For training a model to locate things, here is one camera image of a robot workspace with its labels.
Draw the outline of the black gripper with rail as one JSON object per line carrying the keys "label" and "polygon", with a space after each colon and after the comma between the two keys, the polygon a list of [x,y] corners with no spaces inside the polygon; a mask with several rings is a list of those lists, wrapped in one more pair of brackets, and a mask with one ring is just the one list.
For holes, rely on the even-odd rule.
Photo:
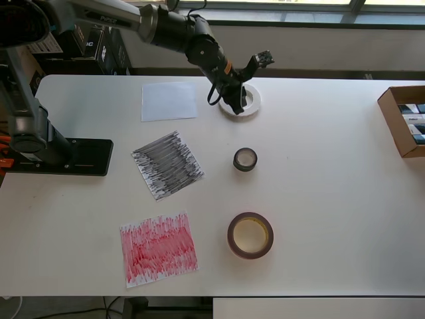
{"label": "black gripper with rail", "polygon": [[243,83],[237,78],[220,76],[216,77],[215,83],[220,99],[231,107],[233,113],[243,113],[247,95]]}

